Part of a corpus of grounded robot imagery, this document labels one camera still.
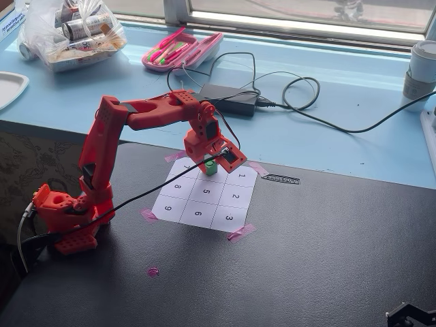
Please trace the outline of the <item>orange gripper black motor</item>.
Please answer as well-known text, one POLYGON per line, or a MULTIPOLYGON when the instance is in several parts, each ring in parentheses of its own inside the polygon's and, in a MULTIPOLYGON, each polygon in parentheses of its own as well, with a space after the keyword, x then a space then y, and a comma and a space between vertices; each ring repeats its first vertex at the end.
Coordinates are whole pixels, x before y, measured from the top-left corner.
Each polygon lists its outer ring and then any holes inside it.
POLYGON ((206 154, 220 152, 217 163, 226 171, 233 172, 247 161, 247 157, 231 141, 222 139, 217 119, 202 119, 200 137, 195 131, 185 136, 186 154, 196 163, 204 160, 206 154))

